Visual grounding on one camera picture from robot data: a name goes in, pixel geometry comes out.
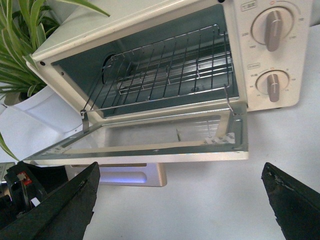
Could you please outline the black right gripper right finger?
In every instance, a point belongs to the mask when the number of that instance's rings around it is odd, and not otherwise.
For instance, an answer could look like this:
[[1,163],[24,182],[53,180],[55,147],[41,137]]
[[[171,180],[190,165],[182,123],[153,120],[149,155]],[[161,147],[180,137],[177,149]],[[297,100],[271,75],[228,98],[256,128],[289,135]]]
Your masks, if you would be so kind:
[[285,239],[318,240],[320,194],[269,162],[261,179]]

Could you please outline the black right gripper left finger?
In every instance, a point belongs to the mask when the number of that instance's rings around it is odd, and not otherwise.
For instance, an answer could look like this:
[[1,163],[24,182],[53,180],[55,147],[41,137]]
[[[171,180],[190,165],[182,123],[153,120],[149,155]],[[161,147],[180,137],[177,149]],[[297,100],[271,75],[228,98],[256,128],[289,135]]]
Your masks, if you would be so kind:
[[34,208],[15,215],[5,174],[14,162],[0,165],[0,238],[2,240],[81,240],[93,217],[100,170],[97,162],[85,167],[75,177],[39,202]]

